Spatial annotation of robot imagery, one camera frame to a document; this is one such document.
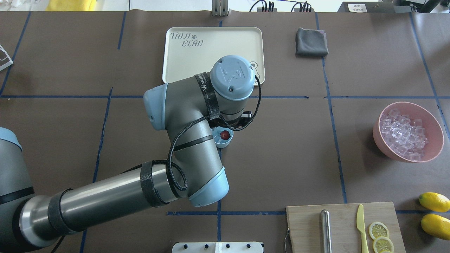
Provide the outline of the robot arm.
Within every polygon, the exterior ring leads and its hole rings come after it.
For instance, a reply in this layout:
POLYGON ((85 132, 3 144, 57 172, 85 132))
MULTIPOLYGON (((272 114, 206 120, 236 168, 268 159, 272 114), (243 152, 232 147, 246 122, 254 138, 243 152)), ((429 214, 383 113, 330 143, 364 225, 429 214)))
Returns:
POLYGON ((35 194, 16 134, 1 128, 1 252, 42 249, 184 197, 195 207, 221 200, 229 184, 212 128, 241 131, 254 120, 256 112, 244 108, 256 82, 248 60, 224 56, 209 72, 146 91, 148 118, 171 142, 167 158, 53 196, 35 194))

